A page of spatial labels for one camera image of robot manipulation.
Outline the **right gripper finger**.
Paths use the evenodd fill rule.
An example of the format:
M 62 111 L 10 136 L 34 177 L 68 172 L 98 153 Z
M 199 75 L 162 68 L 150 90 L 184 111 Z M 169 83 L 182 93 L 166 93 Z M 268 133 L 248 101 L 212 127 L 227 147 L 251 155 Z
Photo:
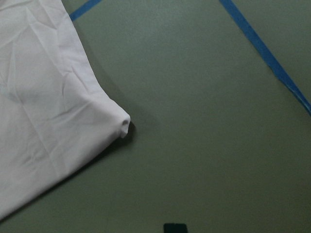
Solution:
M 164 233 L 187 233 L 187 225 L 184 223 L 165 223 L 163 224 Z

